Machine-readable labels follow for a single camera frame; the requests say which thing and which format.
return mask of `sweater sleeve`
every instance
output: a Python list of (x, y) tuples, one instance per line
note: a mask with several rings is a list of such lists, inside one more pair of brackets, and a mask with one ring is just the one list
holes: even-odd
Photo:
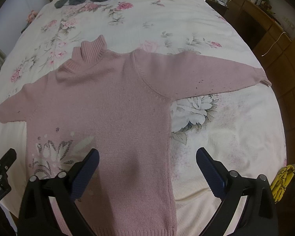
[(42, 97), (48, 75), (43, 76), (34, 83), (28, 83), (15, 95), (0, 104), (0, 122), (26, 121), (35, 111)]
[(259, 82), (271, 86), (262, 68), (193, 52), (162, 55), (137, 49), (134, 60), (142, 80), (173, 100), (240, 90)]

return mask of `white flower print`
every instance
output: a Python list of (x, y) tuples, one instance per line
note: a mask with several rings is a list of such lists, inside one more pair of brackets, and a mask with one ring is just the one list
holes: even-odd
[(205, 116), (207, 115), (206, 109), (212, 107), (212, 98), (209, 96), (185, 98), (177, 100), (171, 105), (172, 119), (172, 132), (177, 132), (185, 127), (188, 122), (192, 124), (203, 124)]
[(213, 120), (219, 101), (217, 97), (216, 94), (174, 101), (171, 105), (171, 137), (186, 145), (186, 131), (200, 131)]
[(62, 141), (56, 145), (48, 140), (44, 145), (36, 143), (36, 157), (33, 157), (29, 167), (40, 179), (51, 178), (60, 171), (68, 171), (74, 163), (81, 161), (91, 148), (87, 148), (94, 136), (79, 141), (73, 148), (73, 140)]

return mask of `ribbed cuff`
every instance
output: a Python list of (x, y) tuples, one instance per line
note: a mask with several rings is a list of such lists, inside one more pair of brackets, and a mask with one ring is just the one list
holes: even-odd
[(176, 229), (118, 232), (115, 229), (93, 227), (93, 231), (97, 236), (176, 236)]
[(266, 73), (264, 72), (264, 70), (262, 68), (255, 68), (254, 67), (254, 71), (256, 72), (257, 75), (259, 75), (261, 77), (260, 81), (264, 82), (268, 86), (272, 86), (272, 83), (268, 80)]

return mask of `ribbed hem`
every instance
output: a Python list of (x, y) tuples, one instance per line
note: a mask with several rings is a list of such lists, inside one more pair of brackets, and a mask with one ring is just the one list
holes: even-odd
[(266, 73), (264, 72), (264, 70), (262, 68), (255, 68), (254, 67), (254, 71), (256, 72), (256, 74), (258, 74), (261, 77), (260, 81), (264, 82), (268, 86), (272, 86), (272, 83), (268, 80)]
[(83, 41), (81, 47), (74, 47), (72, 58), (64, 63), (70, 71), (83, 71), (96, 65), (107, 51), (107, 43), (103, 35), (93, 42)]
[(109, 228), (93, 227), (93, 231), (97, 236), (176, 236), (176, 229), (116, 232)]

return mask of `blue gripper pad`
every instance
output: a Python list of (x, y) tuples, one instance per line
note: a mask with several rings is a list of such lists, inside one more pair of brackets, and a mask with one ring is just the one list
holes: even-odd
[(72, 182), (72, 191), (70, 197), (73, 201), (77, 198), (81, 198), (85, 188), (87, 187), (87, 184), (94, 174), (99, 164), (98, 151), (96, 149), (92, 149), (85, 157), (85, 159), (87, 159), (87, 161)]
[(218, 161), (213, 160), (203, 147), (198, 149), (196, 161), (214, 196), (223, 200), (226, 196), (226, 182), (215, 166)]

